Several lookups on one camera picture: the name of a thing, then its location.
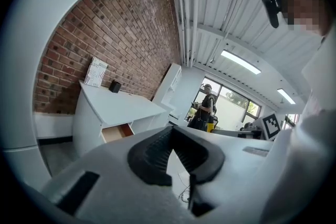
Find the white ceiling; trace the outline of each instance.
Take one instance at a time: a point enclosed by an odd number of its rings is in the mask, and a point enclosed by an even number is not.
[[[181,12],[181,5],[175,1]],[[184,25],[187,28],[189,21],[190,31],[184,31],[181,39],[185,35],[189,66],[227,80],[276,111],[302,111],[310,89],[301,71],[318,49],[320,37],[290,31],[280,16],[280,26],[272,28],[261,0],[198,0],[198,7],[195,0],[183,0],[183,3]],[[192,49],[194,5],[198,10],[198,24]],[[252,63],[261,74],[255,75],[224,58],[221,56],[223,49]],[[297,104],[290,105],[284,98],[282,102],[282,96],[277,92],[279,88],[283,88]]]

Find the black pants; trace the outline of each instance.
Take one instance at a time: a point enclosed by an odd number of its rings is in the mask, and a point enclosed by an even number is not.
[[[202,120],[198,120],[198,119],[199,118],[194,117],[190,121],[190,123],[188,124],[188,127],[206,132],[206,130],[207,130],[207,125],[206,125],[207,122],[206,121],[202,121]]]

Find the yellow object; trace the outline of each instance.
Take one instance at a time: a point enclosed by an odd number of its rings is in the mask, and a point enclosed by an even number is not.
[[[211,133],[211,131],[214,129],[214,124],[213,123],[209,123],[207,124],[207,132]]]

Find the black clothing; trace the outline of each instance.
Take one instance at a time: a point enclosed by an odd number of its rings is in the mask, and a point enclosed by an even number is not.
[[[210,108],[211,100],[212,100],[212,104],[214,104],[215,103],[214,97],[211,94],[208,94],[202,101],[201,106],[205,108]],[[201,131],[206,131],[207,129],[206,124],[208,122],[209,117],[210,117],[210,112],[206,112],[202,109],[198,109],[197,112],[195,113],[194,118],[188,124],[188,127],[193,128],[193,129],[198,129]]]

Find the brick wall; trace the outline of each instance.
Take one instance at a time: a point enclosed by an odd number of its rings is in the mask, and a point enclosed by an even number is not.
[[[179,63],[173,0],[80,0],[55,29],[37,71],[34,108],[74,114],[92,56],[108,64],[103,86],[151,99]]]

